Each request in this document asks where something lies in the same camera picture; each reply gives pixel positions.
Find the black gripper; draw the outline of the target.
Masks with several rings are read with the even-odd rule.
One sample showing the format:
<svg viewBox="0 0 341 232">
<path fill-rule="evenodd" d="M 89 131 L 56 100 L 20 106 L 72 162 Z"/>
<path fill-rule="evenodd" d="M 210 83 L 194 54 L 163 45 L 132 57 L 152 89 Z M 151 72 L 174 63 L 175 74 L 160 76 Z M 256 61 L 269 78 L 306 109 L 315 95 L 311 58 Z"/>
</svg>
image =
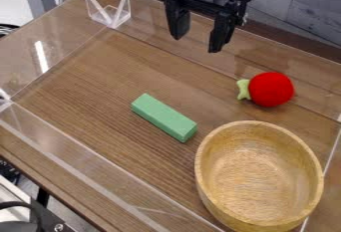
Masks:
<svg viewBox="0 0 341 232">
<path fill-rule="evenodd" d="M 246 23 L 246 7 L 251 0 L 195 0 L 210 4 L 210 9 L 234 5 L 234 15 L 236 16 L 236 25 Z M 164 0 L 167 21 L 171 36 L 179 40 L 188 31 L 190 12 L 182 6 L 182 0 Z M 214 26 L 208 37 L 208 51 L 218 53 L 224 44 L 228 43 L 234 28 L 235 17 L 230 12 L 220 11 L 214 18 Z"/>
</svg>

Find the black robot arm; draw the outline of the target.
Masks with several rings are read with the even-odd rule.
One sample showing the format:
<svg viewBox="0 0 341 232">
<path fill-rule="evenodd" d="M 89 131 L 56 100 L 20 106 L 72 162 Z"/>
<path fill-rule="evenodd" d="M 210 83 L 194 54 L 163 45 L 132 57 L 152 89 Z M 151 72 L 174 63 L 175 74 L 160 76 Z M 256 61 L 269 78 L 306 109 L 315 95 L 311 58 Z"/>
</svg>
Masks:
<svg viewBox="0 0 341 232">
<path fill-rule="evenodd" d="M 234 29 L 246 23 L 246 8 L 251 0 L 162 0 L 166 6 L 170 34 L 179 40 L 190 29 L 190 13 L 214 19 L 207 51 L 218 53 L 230 42 Z"/>
</svg>

